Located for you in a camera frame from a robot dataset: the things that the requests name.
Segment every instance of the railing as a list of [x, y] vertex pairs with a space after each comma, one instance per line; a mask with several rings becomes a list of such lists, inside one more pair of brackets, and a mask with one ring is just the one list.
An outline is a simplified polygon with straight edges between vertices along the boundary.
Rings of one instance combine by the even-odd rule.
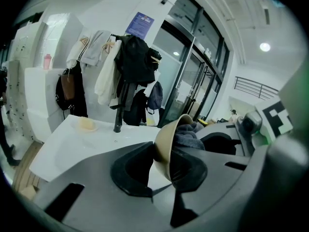
[[278, 90], [270, 86], [239, 76], [236, 76], [234, 89], [254, 95], [263, 100], [268, 100], [278, 95]]

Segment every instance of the ceiling light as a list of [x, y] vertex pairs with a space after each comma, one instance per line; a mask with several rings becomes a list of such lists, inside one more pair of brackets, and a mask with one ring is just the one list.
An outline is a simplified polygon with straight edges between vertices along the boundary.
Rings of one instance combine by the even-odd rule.
[[270, 45], [268, 43], [261, 43], [260, 48], [263, 52], [268, 52], [270, 50]]

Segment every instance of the white countertop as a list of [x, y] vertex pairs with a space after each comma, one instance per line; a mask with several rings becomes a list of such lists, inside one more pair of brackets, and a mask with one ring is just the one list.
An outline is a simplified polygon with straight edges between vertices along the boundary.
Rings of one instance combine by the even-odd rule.
[[[46, 181], [52, 181], [70, 167], [88, 157], [128, 145], [154, 141], [157, 127], [123, 125], [120, 133], [114, 124], [94, 120], [98, 129], [84, 132], [78, 128], [80, 117], [69, 115], [39, 150], [30, 170]], [[170, 183], [154, 167], [149, 173], [148, 186], [157, 189]]]

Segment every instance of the pink bottle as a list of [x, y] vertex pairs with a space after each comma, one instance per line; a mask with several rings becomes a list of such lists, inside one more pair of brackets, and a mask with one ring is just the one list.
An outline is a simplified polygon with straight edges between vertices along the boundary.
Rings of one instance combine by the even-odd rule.
[[44, 70], [48, 70], [49, 69], [49, 65], [50, 65], [50, 60], [52, 59], [52, 56], [50, 56], [50, 54], [46, 54], [44, 57]]

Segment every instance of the wooden floor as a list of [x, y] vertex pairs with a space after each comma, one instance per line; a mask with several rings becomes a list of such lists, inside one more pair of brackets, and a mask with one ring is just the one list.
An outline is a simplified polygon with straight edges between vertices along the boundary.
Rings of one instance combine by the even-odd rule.
[[21, 192], [24, 188], [30, 185], [39, 188], [40, 182], [43, 181], [38, 176], [34, 175], [29, 169], [33, 159], [39, 152], [42, 145], [43, 144], [38, 142], [33, 142], [24, 157], [21, 159], [21, 162], [16, 169], [12, 184], [12, 188], [17, 192]]

